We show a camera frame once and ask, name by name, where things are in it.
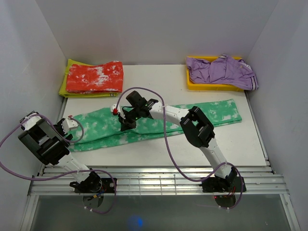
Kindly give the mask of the green tie-dye trousers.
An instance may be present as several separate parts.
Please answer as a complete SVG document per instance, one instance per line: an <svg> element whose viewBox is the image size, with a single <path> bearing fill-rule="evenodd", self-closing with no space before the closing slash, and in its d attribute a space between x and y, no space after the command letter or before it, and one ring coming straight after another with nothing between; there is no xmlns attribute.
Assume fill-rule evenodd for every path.
<svg viewBox="0 0 308 231"><path fill-rule="evenodd" d="M215 126L225 126L240 123L239 114L234 99L225 101L196 103ZM137 121L135 129L120 131L118 118L110 112L109 108L102 108L85 114L75 115L74 118L81 123L80 127L70 132L74 139L82 140L70 145L71 152L85 152L101 148L115 147L138 141L158 139L164 136L163 120L141 118Z"/></svg>

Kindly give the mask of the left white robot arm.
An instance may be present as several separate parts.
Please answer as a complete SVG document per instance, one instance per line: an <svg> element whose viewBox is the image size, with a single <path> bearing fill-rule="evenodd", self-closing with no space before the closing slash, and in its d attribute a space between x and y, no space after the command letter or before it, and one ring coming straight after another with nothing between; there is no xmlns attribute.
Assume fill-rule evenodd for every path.
<svg viewBox="0 0 308 231"><path fill-rule="evenodd" d="M69 151L70 143L74 142L69 132L82 128L77 120L62 118L54 125L32 111L20 120L20 124L23 132L18 139L41 163L71 171L75 181L70 183L70 187L76 193L98 193L103 189L99 175L78 162Z"/></svg>

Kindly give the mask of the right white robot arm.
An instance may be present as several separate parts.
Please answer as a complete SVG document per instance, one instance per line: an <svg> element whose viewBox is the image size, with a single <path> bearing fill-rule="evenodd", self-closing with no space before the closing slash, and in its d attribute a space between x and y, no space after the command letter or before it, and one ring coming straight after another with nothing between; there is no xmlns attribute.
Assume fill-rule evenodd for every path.
<svg viewBox="0 0 308 231"><path fill-rule="evenodd" d="M187 141L199 148L213 168L209 176L200 179L205 192L227 192L232 190L238 178L235 167L228 163L215 139L214 126L203 111L193 106L191 109L166 106L164 100L145 99L137 88L130 88L126 97L131 109L125 110L118 103L111 107L113 115L118 116L121 131L136 128L140 118L161 119L182 128Z"/></svg>

